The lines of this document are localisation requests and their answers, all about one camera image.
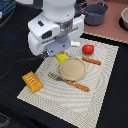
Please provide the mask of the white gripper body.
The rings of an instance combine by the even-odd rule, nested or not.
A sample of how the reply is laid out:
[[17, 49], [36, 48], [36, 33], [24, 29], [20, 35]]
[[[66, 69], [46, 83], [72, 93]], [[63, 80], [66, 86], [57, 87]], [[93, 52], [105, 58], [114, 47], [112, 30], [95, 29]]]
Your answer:
[[79, 37], [84, 29], [84, 16], [81, 15], [65, 23], [55, 23], [42, 13], [28, 22], [28, 43], [31, 52], [54, 56], [71, 46], [71, 41]]

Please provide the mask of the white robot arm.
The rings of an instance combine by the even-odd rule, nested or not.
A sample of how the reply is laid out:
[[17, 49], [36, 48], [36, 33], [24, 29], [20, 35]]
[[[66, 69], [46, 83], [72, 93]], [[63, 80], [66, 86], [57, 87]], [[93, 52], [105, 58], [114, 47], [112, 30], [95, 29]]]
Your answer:
[[42, 0], [42, 12], [28, 22], [28, 43], [38, 56], [54, 56], [71, 46], [84, 29], [84, 15], [75, 16], [76, 0]]

